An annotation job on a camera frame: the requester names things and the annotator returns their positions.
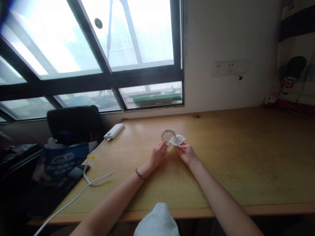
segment chair backrest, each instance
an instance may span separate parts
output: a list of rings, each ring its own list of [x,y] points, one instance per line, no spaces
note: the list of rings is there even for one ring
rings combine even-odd
[[[91,133],[93,141],[101,141],[105,135],[98,108],[92,106],[79,106],[70,108],[60,108],[47,112],[47,122],[53,138],[60,143],[65,143],[63,133],[70,133],[74,137],[74,142],[90,142]]]

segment hand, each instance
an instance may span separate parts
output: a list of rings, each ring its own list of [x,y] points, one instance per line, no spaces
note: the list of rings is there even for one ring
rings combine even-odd
[[[162,163],[166,149],[167,149],[166,140],[161,142],[157,147],[153,148],[150,163],[152,164],[154,169]]]
[[[177,150],[180,158],[189,167],[190,163],[194,160],[198,160],[192,146],[186,142],[182,142],[183,145],[174,146]]]

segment glass pane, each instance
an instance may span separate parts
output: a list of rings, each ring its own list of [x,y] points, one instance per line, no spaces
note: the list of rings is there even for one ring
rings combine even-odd
[[[63,107],[95,105],[99,111],[120,110],[111,90],[64,94],[55,98]]]
[[[26,80],[0,56],[0,85],[26,83]]]
[[[121,2],[113,0],[111,19],[109,17],[110,0],[83,0],[82,3],[112,71],[115,71],[115,67],[137,64]],[[102,22],[101,29],[97,28],[95,24],[96,18]]]
[[[54,107],[44,97],[0,102],[2,108],[16,120],[46,117]]]
[[[82,0],[112,71],[172,65],[169,0]]]
[[[142,62],[174,64],[169,0],[128,0]]]
[[[119,90],[128,109],[182,103],[181,81]]]
[[[101,73],[65,0],[15,1],[1,34],[41,79]]]

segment wooden desk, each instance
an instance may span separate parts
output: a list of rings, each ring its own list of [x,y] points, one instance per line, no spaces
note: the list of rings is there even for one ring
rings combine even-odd
[[[144,163],[161,133],[185,136],[200,161],[250,215],[315,212],[315,122],[273,109],[244,108],[125,120],[118,136],[89,162],[90,180],[117,170],[89,187],[51,224],[80,222],[101,199]],[[57,209],[72,200],[82,179]],[[120,221],[138,221],[157,202],[174,218],[214,217],[201,188],[172,147],[137,192]]]

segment charging cable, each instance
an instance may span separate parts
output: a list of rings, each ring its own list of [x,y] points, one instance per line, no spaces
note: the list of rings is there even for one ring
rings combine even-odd
[[[91,157],[91,156],[90,156],[91,153],[95,153],[95,152],[97,151],[97,149],[99,149],[99,147],[100,147],[101,145],[103,145],[104,143],[108,142],[109,140],[110,140],[110,138],[107,139],[106,141],[104,141],[103,143],[101,143],[97,148],[95,148],[93,151],[91,151],[91,152],[88,154],[88,158],[87,158],[87,160],[86,160],[85,167],[84,167],[84,170],[83,170],[83,176],[84,176],[84,178],[85,178],[85,180],[86,180],[86,182],[87,182],[88,184],[87,184],[87,185],[84,187],[84,189],[82,189],[82,191],[81,191],[74,199],[72,199],[67,205],[65,205],[63,208],[61,208],[59,211],[57,211],[55,214],[53,214],[51,217],[49,217],[49,219],[46,220],[45,223],[36,231],[36,233],[34,234],[34,236],[37,236],[37,235],[43,230],[43,228],[48,224],[48,222],[49,222],[52,218],[54,218],[56,215],[58,215],[60,212],[62,212],[66,207],[68,207],[71,203],[73,203],[73,202],[87,189],[88,186],[94,185],[94,184],[96,184],[96,183],[98,183],[98,182],[100,182],[100,181],[102,181],[102,180],[104,180],[104,179],[110,177],[113,173],[116,172],[116,171],[113,171],[113,172],[111,172],[111,173],[109,173],[109,174],[107,174],[107,175],[104,175],[104,176],[102,176],[102,177],[100,177],[100,178],[97,178],[97,179],[93,180],[92,182],[90,182],[89,179],[88,179],[88,177],[85,175],[86,166],[88,165],[89,159],[94,159],[94,157]]]

